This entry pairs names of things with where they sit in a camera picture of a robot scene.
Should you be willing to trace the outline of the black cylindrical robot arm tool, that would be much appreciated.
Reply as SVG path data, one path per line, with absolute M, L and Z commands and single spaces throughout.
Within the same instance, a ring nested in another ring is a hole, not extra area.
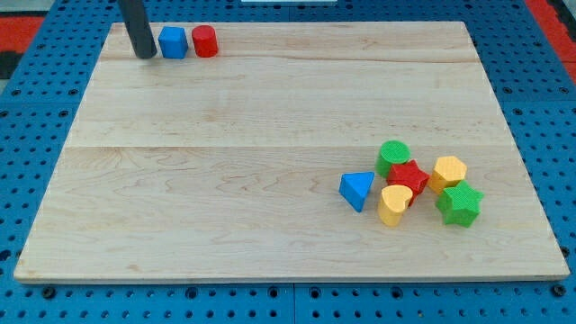
M 153 58 L 158 50 L 144 2 L 142 0 L 118 0 L 118 6 L 136 57 Z

